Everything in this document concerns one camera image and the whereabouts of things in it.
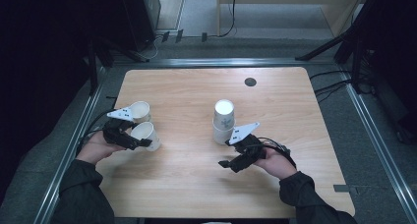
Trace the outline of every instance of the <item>metal frame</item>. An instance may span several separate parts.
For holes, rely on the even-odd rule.
[[[107,71],[103,67],[101,67],[98,74],[100,79],[105,79],[107,77]],[[59,164],[58,169],[45,192],[45,196],[43,197],[40,209],[36,217],[34,218],[33,223],[48,223],[50,217],[52,216],[52,212],[58,200],[59,184],[61,183],[65,171],[67,170],[71,161],[75,157],[75,152],[77,149],[79,138],[87,129],[87,123],[91,118],[91,114],[101,94],[101,83],[98,85],[98,88],[96,89],[95,93],[91,95],[87,101],[87,104],[83,110],[83,114],[80,117],[80,120],[76,126],[76,129],[74,130],[73,135],[71,136],[71,140],[67,146],[67,149],[65,150],[61,163]]]
[[[341,77],[344,80],[350,79],[348,74],[341,74]],[[408,220],[410,223],[417,223],[417,204],[414,194],[411,192],[410,187],[407,185],[404,177],[396,166],[395,161],[390,155],[389,149],[384,142],[377,125],[372,119],[362,96],[356,93],[355,88],[352,85],[347,86],[347,91],[359,114],[359,117],[362,120],[362,123],[365,126],[369,138],[371,139],[375,152],[386,170],[387,176],[396,192],[396,195],[398,196],[399,202],[401,203]]]
[[[293,58],[233,58],[233,59],[165,59],[155,60],[148,63],[132,64],[132,61],[117,60],[115,65],[120,67],[131,67],[132,69],[193,69],[193,68],[263,68],[263,67],[284,67],[284,66],[308,66],[308,65],[335,65],[331,58],[315,58],[311,61],[295,61]],[[100,97],[102,83],[107,78],[107,71],[101,67],[99,71],[100,83],[97,91],[92,95],[85,107],[80,121],[75,129],[68,148],[64,154],[61,164],[52,179],[42,201],[41,207],[35,217],[34,223],[47,222],[55,207],[58,199],[59,183],[61,182],[64,172],[68,168],[75,156],[76,144],[78,138],[84,133],[87,123],[91,117],[92,111]],[[344,80],[350,79],[349,75],[341,74]],[[347,86],[351,100],[364,124],[368,135],[372,141],[374,149],[379,156],[383,167],[385,168],[389,180],[398,196],[398,199],[411,223],[417,223],[417,204],[411,189],[406,184],[401,172],[391,157],[387,145],[369,113],[361,95],[358,95],[351,85]]]

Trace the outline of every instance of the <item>table top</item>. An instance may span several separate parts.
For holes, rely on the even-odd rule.
[[[245,80],[256,80],[246,86]],[[354,214],[317,99],[303,68],[133,70],[116,108],[146,101],[161,147],[114,153],[97,164],[101,188],[118,217],[288,218],[278,179],[253,165],[234,173],[217,164],[239,154],[212,138],[214,104],[229,99],[236,126],[291,149],[298,170],[313,177],[317,193]]]

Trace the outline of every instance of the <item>dark sleeve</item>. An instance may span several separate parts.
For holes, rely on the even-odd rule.
[[[114,223],[114,212],[99,185],[95,166],[74,160],[62,178],[51,223]]]
[[[350,214],[325,203],[316,193],[313,179],[302,172],[281,180],[279,184],[279,196],[286,204],[295,206],[298,224],[356,223]]]

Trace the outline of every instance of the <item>wire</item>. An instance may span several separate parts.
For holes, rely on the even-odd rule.
[[[318,76],[335,74],[335,73],[347,73],[347,74],[351,74],[352,72],[351,71],[344,71],[344,70],[337,70],[337,71],[330,71],[330,72],[325,72],[325,73],[319,73],[319,74],[316,74],[316,75],[312,75],[310,77],[310,80],[313,79],[313,78],[316,78]]]
[[[107,113],[110,113],[110,112],[112,112],[112,111],[114,111],[114,109],[109,109],[109,110],[106,110],[106,111],[104,111],[104,112],[102,112],[102,113],[100,113],[97,117],[95,117],[95,119],[89,124],[89,127],[86,129],[86,132],[83,134],[83,136],[79,139],[79,143],[78,143],[78,145],[77,145],[77,154],[81,151],[81,148],[83,147],[83,143],[84,143],[84,140],[86,139],[86,137],[88,136],[88,135],[90,135],[91,133],[95,133],[95,132],[99,132],[99,131],[102,131],[102,129],[100,129],[100,130],[94,130],[94,131],[92,131],[91,130],[91,128],[92,128],[92,126],[94,126],[94,124],[102,117],[102,116],[104,116],[105,114],[107,114]]]
[[[219,37],[225,37],[226,35],[228,35],[233,30],[234,24],[235,24],[235,5],[236,5],[236,0],[233,0],[233,11],[232,11],[232,18],[233,18],[233,20],[232,20],[232,26],[230,27],[230,30],[227,33],[222,34]]]
[[[345,84],[345,83],[350,84],[350,83],[351,83],[351,80],[344,80],[344,81],[340,81],[340,82],[337,82],[337,83],[335,83],[335,84],[331,84],[331,85],[325,86],[325,87],[323,87],[323,88],[316,89],[316,90],[314,91],[314,93],[315,93],[315,94],[317,94],[318,92],[320,92],[320,91],[322,91],[322,90],[326,90],[326,89],[329,89],[329,88],[335,87],[335,86],[337,86],[337,85],[339,85],[339,84]]]
[[[335,93],[336,91],[338,91],[338,90],[340,90],[342,87],[344,87],[344,86],[346,86],[347,84],[343,84],[343,85],[340,85],[338,88],[336,88],[336,89],[333,89],[333,90],[330,90],[330,93],[325,97],[325,98],[323,98],[323,99],[321,99],[320,101],[319,101],[319,103],[321,103],[321,102],[323,102],[324,100],[326,100],[326,99],[328,99],[333,93]]]
[[[221,35],[208,35],[208,37],[220,37],[220,38],[222,38],[222,37],[225,37],[226,35],[228,35],[233,30],[233,28],[235,28],[235,26],[234,26],[235,25],[235,6],[236,6],[236,0],[233,0],[233,9],[232,9],[232,12],[231,12],[232,26],[230,27],[230,30],[227,33],[224,33],[224,34],[221,34]]]
[[[157,56],[157,54],[158,54],[158,52],[159,52],[159,50],[158,50],[158,48],[157,48],[157,46],[156,46],[155,42],[156,42],[158,39],[161,39],[161,38],[162,38],[162,36],[159,36],[159,37],[157,37],[157,38],[156,38],[156,39],[152,42],[153,47],[154,47],[154,49],[155,49],[155,53],[154,53],[152,56],[148,57],[148,56],[145,56],[145,55],[140,54],[139,52],[134,52],[134,53],[135,53],[135,55],[137,55],[137,56],[139,56],[139,57],[142,57],[142,58],[144,58],[144,59],[147,59],[147,60],[151,60],[151,59],[153,59],[154,57],[156,57],[156,56]]]

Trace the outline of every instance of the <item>black cable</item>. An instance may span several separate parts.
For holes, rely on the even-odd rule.
[[[338,91],[338,90],[340,90],[342,87],[344,87],[344,86],[346,86],[347,85],[347,83],[346,84],[342,84],[342,85],[340,85],[338,88],[336,88],[336,89],[333,89],[333,90],[330,90],[330,93],[325,97],[325,98],[323,98],[323,99],[321,99],[320,101],[319,101],[319,103],[321,103],[321,102],[323,102],[324,100],[326,100],[326,99],[328,99],[333,93],[335,93],[336,91]]]
[[[343,81],[337,82],[337,83],[335,83],[335,84],[331,84],[331,85],[325,86],[325,87],[323,87],[323,88],[316,89],[316,90],[314,91],[314,93],[315,93],[315,94],[317,94],[317,93],[319,93],[319,92],[320,92],[320,91],[322,91],[322,90],[326,90],[326,89],[329,89],[329,88],[332,88],[332,87],[338,86],[338,85],[340,85],[340,84],[350,84],[351,82],[352,82],[351,80],[343,80]]]
[[[221,35],[208,35],[208,37],[225,37],[226,35],[228,35],[234,28],[234,24],[235,24],[235,5],[236,5],[236,0],[233,0],[233,8],[232,8],[232,26],[230,27],[230,30],[225,33],[225,34],[221,34]]]
[[[102,117],[102,116],[104,116],[105,114],[107,114],[107,113],[110,113],[110,112],[113,112],[114,111],[114,109],[109,109],[109,110],[106,110],[106,111],[104,111],[104,112],[102,112],[102,113],[100,113],[97,117],[95,117],[95,119],[89,124],[89,126],[87,127],[87,129],[86,129],[86,132],[83,134],[83,136],[79,139],[79,142],[78,142],[78,145],[77,145],[77,153],[76,154],[78,154],[80,151],[81,151],[81,148],[83,147],[83,142],[84,142],[84,140],[86,139],[86,137],[89,135],[89,134],[91,134],[91,133],[95,133],[95,132],[99,132],[99,131],[102,131],[102,129],[100,129],[100,130],[94,130],[94,131],[91,131],[91,128],[92,128],[92,126],[94,126],[94,124]]]
[[[345,70],[337,70],[337,71],[324,72],[324,73],[319,73],[319,74],[316,74],[316,75],[312,75],[310,77],[310,80],[313,79],[313,78],[315,78],[315,77],[318,77],[318,76],[335,74],[335,73],[347,73],[347,74],[351,74],[352,72],[351,71],[345,71]]]

